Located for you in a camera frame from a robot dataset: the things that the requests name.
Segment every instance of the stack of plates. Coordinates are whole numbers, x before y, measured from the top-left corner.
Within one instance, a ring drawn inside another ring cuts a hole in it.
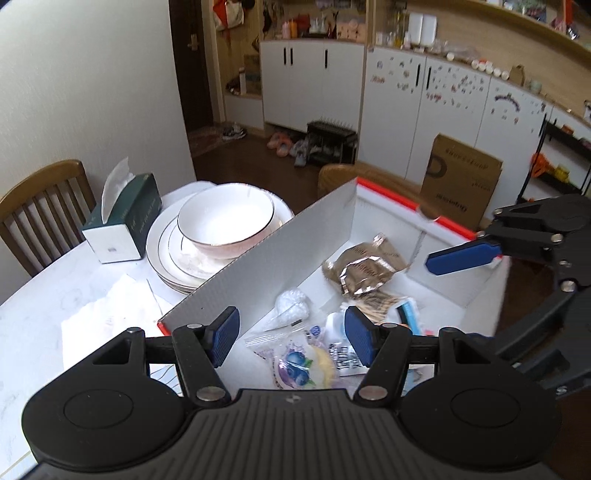
[[[291,220],[294,214],[277,195],[266,193],[275,207],[271,220],[271,231],[275,231]],[[186,295],[234,260],[209,257],[198,250],[178,229],[178,213],[192,196],[189,195],[163,210],[152,224],[146,241],[146,253],[152,268],[166,285]]]

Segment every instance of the blue gripper pad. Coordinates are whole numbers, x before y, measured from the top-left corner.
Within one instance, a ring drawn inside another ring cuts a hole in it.
[[[205,353],[214,368],[221,366],[228,356],[240,332],[240,313],[236,307],[228,307],[205,328]]]
[[[370,367],[379,352],[379,327],[357,307],[345,311],[345,335],[361,363]]]
[[[446,273],[486,265],[501,254],[502,251],[499,245],[476,240],[430,254],[427,257],[425,266],[434,275],[445,275]]]

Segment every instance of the plastic bag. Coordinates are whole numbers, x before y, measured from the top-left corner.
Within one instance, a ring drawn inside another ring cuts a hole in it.
[[[322,334],[323,326],[297,320],[293,325],[253,333],[245,343],[269,363],[277,388],[332,388],[338,374],[321,341]]]
[[[281,293],[275,301],[277,316],[265,324],[265,330],[273,330],[288,326],[298,320],[306,320],[310,315],[307,297],[295,288]]]

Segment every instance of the bottle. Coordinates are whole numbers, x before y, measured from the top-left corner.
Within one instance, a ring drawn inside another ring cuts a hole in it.
[[[293,18],[290,20],[290,35],[291,38],[297,38],[297,23]]]
[[[240,95],[246,94],[246,69],[240,67],[238,69],[238,78],[240,79]]]
[[[283,22],[281,26],[281,35],[283,36],[283,40],[289,40],[291,37],[291,30],[290,25],[288,22]]]

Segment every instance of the cardboard box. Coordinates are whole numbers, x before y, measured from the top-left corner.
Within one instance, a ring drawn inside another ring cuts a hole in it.
[[[501,170],[500,160],[440,134],[433,141],[421,196],[451,220],[478,230]]]
[[[101,263],[139,260],[145,254],[148,231],[161,208],[154,175],[137,175],[121,191],[106,223],[98,202],[82,234]]]
[[[261,56],[244,55],[244,70],[246,73],[246,92],[260,95],[261,85]]]
[[[429,220],[417,205],[366,181],[352,180],[299,213],[163,317],[172,331],[188,323],[208,325],[228,306],[240,312],[241,335],[273,315],[277,296],[299,287],[312,312],[328,302],[340,305],[340,289],[322,274],[321,264],[346,248],[384,233],[404,260],[383,289],[409,295],[420,307],[419,321],[435,334],[444,326],[493,335],[501,311],[509,258],[437,277],[424,266],[431,252],[459,245],[473,235],[447,219]],[[239,388],[276,388],[271,369],[243,339],[234,344],[220,378],[235,395]]]

